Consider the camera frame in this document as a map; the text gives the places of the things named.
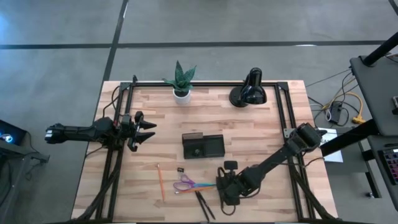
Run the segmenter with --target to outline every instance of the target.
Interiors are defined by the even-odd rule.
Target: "potted plant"
[[[177,104],[184,105],[191,100],[191,89],[193,86],[190,82],[195,75],[196,68],[195,66],[184,73],[180,62],[177,61],[175,66],[175,80],[163,78],[164,82],[173,86],[174,99]]]

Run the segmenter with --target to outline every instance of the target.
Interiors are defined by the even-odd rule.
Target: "pencil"
[[[157,172],[159,174],[160,188],[162,189],[162,198],[163,198],[163,202],[164,202],[165,197],[164,197],[163,179],[162,179],[162,173],[160,171],[160,165],[159,164],[157,164]]]
[[[176,191],[174,192],[175,194],[181,194],[181,193],[189,193],[189,192],[194,192],[194,191],[199,191],[199,190],[207,190],[207,189],[212,189],[214,186],[209,186],[209,187],[197,187],[197,188],[192,188],[189,190],[181,190],[181,191]]]

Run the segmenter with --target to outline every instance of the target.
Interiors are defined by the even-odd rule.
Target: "scissors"
[[[182,174],[180,176],[181,182],[176,182],[173,184],[174,188],[177,190],[189,190],[195,187],[209,187],[209,186],[215,186],[215,184],[209,184],[209,183],[200,183],[197,184],[193,180],[189,179],[189,177],[185,174]]]

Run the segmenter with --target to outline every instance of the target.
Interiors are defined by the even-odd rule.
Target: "butcher block tabletop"
[[[304,82],[284,82],[289,84],[297,126],[302,123],[314,125]],[[120,82],[104,82],[95,119],[102,117],[103,108],[111,102],[112,92],[118,85]],[[130,151],[127,146],[124,148],[114,222],[205,222],[195,193],[175,194],[173,183],[179,181],[178,167],[184,168],[185,174],[195,182],[215,183],[217,167],[223,167],[224,161],[237,161],[239,172],[247,166],[259,164],[282,147],[284,140],[275,89],[264,87],[267,93],[265,104],[236,108],[228,99],[232,88],[195,87],[191,90],[191,102],[180,106],[174,100],[171,87],[134,87],[130,114],[134,116],[136,111],[142,111],[146,121],[157,124],[156,128],[148,130],[156,134],[139,145],[137,152]],[[290,124],[284,93],[281,93],[286,123]],[[105,116],[113,118],[112,106],[106,109]],[[225,156],[185,160],[184,133],[222,134]],[[87,153],[99,147],[99,143],[92,142]],[[99,192],[106,153],[107,149],[101,149],[85,159],[72,218],[81,215]],[[316,149],[305,155],[304,162],[321,156],[321,151]],[[164,202],[157,164],[164,181]],[[324,161],[319,159],[311,163],[307,167],[307,175],[311,191],[326,210],[337,217]],[[259,194],[242,199],[231,216],[221,212],[216,188],[201,193],[216,217],[216,220],[210,218],[211,222],[297,221],[288,166],[277,166],[269,172],[262,181]],[[305,196],[300,193],[304,217],[308,217]],[[109,194],[110,190],[104,211],[108,209]],[[228,213],[232,208],[225,206],[224,210]]]

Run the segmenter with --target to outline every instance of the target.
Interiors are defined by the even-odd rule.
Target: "concrete floor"
[[[111,44],[122,2],[0,0],[0,45]],[[388,0],[130,0],[119,43],[385,40],[397,30]],[[376,47],[118,49],[109,79],[172,78],[180,60],[184,68],[198,65],[197,80],[240,80],[260,67],[264,79],[309,84],[346,70],[351,57]],[[91,124],[108,56],[109,49],[0,50],[0,119],[30,131],[33,145],[51,155],[24,184],[10,223],[69,219],[87,144],[48,145],[44,130],[54,123]],[[326,103],[343,77],[311,86],[308,94]],[[346,101],[359,108],[355,98]],[[371,118],[367,107],[363,116]],[[317,123],[329,127],[323,118]],[[329,173],[340,218],[396,222],[398,213],[374,170],[383,198],[373,200],[363,196],[369,191],[364,175]]]

